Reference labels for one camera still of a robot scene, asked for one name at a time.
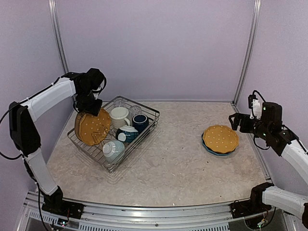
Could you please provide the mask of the yellow dotted plate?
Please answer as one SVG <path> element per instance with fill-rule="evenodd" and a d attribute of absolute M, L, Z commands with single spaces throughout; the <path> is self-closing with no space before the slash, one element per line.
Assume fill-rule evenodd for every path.
<path fill-rule="evenodd" d="M 79 132 L 82 142 L 88 146 L 100 144 L 107 137 L 111 125 L 109 113 L 101 108 L 98 116 L 83 112 Z"/>
<path fill-rule="evenodd" d="M 202 135 L 205 146 L 218 154 L 228 154 L 239 146 L 239 136 L 230 127 L 213 125 L 205 129 Z"/>

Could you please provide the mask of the cream bird pattern plate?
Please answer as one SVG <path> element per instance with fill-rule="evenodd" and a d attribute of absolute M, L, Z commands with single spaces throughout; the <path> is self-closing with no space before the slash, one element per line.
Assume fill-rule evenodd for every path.
<path fill-rule="evenodd" d="M 80 121 L 82 120 L 82 117 L 83 117 L 83 113 L 77 113 L 76 118 L 75 118 L 75 126 L 74 126 L 75 135 L 80 141 L 82 141 L 82 138 L 80 136 L 79 127 L 80 127 Z"/>

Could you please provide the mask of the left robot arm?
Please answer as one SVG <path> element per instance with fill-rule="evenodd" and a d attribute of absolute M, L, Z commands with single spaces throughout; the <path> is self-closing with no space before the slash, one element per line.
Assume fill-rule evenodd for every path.
<path fill-rule="evenodd" d="M 105 75 L 96 68 L 90 68 L 86 73 L 68 72 L 21 102 L 12 102 L 4 113 L 9 117 L 10 137 L 20 153 L 17 157 L 1 156 L 11 161 L 24 160 L 29 175 L 37 183 L 49 207 L 57 214 L 67 210 L 67 202 L 63 200 L 63 192 L 46 166 L 35 122 L 68 98 L 75 99 L 73 108 L 77 112 L 97 116 L 102 106 L 98 96 L 106 84 Z"/>

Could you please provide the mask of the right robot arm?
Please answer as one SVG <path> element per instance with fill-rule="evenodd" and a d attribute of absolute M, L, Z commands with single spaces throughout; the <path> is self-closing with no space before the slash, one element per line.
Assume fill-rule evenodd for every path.
<path fill-rule="evenodd" d="M 282 107 L 277 103 L 264 102 L 260 109 L 260 118 L 241 113 L 230 115 L 232 129 L 263 139 L 267 147 L 286 160 L 307 181 L 308 150 L 298 136 L 282 124 Z M 305 227 L 308 225 L 308 198 L 280 189 L 272 183 L 253 187 L 246 205 L 247 211 L 252 214 L 274 206 L 301 219 Z"/>

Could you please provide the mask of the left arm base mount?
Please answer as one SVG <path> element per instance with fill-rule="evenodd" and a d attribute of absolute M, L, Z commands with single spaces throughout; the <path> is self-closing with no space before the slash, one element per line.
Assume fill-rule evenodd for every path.
<path fill-rule="evenodd" d="M 81 219 L 84 205 L 77 202 L 63 199 L 63 192 L 60 187 L 51 195 L 45 194 L 40 190 L 44 197 L 42 210 L 52 214 L 60 215 L 67 218 Z"/>

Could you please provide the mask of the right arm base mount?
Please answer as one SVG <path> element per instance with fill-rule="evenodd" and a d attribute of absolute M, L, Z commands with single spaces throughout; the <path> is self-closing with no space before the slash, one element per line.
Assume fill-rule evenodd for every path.
<path fill-rule="evenodd" d="M 235 200 L 230 204 L 230 208 L 232 218 L 241 218 L 262 212 L 268 213 L 272 207 L 262 202 L 262 191 L 252 190 L 248 200 Z"/>

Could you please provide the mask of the blue dotted plate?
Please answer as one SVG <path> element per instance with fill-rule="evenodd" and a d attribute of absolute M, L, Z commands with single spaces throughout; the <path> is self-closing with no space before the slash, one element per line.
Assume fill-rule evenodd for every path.
<path fill-rule="evenodd" d="M 234 150 L 232 150 L 231 152 L 227 152 L 227 153 L 217 153 L 217 152 L 214 152 L 212 149 L 210 149 L 209 147 L 206 146 L 205 141 L 204 141 L 204 139 L 203 139 L 203 134 L 202 134 L 202 136 L 201 136 L 201 140 L 202 140 L 202 145 L 203 145 L 203 147 L 204 147 L 210 154 L 213 154 L 213 155 L 215 155 L 215 156 L 228 156 L 228 155 L 230 155 L 231 153 L 233 153 L 233 152 L 235 151 L 235 149 L 234 149 Z"/>

